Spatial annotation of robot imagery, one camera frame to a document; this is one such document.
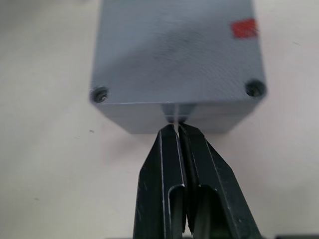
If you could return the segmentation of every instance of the black metal jaw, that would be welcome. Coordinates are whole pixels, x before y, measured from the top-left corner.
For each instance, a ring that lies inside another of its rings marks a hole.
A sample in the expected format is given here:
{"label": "black metal jaw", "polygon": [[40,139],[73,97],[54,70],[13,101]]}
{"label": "black metal jaw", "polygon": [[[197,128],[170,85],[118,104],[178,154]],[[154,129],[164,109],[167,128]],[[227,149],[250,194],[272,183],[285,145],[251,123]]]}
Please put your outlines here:
{"label": "black metal jaw", "polygon": [[199,129],[158,133],[141,168],[133,239],[261,239],[235,175]]}

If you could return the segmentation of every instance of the red label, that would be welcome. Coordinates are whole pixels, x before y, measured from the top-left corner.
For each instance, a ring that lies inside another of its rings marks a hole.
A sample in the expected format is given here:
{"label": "red label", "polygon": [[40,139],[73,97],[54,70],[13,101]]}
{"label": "red label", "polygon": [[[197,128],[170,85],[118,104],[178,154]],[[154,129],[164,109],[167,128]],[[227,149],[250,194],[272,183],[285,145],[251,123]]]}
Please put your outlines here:
{"label": "red label", "polygon": [[231,24],[235,38],[257,37],[256,21],[253,18],[236,21]]}

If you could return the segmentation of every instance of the gray 3d-printed block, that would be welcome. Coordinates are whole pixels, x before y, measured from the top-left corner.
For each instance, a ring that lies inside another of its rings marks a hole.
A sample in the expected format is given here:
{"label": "gray 3d-printed block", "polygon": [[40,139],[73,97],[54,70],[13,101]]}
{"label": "gray 3d-printed block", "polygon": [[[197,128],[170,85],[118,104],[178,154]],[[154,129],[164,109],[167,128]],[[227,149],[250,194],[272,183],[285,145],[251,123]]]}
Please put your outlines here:
{"label": "gray 3d-printed block", "polygon": [[104,0],[90,98],[132,133],[226,132],[266,94],[250,0]]}

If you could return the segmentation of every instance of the screw hole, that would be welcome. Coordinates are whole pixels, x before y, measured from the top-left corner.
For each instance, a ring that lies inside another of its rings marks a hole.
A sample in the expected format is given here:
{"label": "screw hole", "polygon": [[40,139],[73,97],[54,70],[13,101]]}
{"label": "screw hole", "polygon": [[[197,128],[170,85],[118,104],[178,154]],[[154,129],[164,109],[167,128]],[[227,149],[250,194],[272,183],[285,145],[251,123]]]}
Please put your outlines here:
{"label": "screw hole", "polygon": [[249,81],[248,83],[246,83],[245,88],[246,88],[246,93],[250,97],[260,97],[260,96],[264,95],[264,93],[266,91],[265,84],[259,80]]}
{"label": "screw hole", "polygon": [[108,97],[108,89],[105,87],[98,87],[92,92],[92,99],[96,103],[102,103]]}

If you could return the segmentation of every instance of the white background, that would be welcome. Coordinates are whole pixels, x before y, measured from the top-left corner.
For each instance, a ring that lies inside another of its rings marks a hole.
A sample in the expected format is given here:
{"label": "white background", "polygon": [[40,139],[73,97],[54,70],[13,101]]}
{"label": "white background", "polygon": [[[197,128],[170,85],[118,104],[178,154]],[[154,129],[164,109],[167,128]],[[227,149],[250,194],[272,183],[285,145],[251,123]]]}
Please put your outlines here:
{"label": "white background", "polygon": [[[261,233],[319,234],[319,2],[256,0],[269,95],[209,142]],[[132,236],[155,135],[88,102],[98,0],[0,1],[0,238]]]}

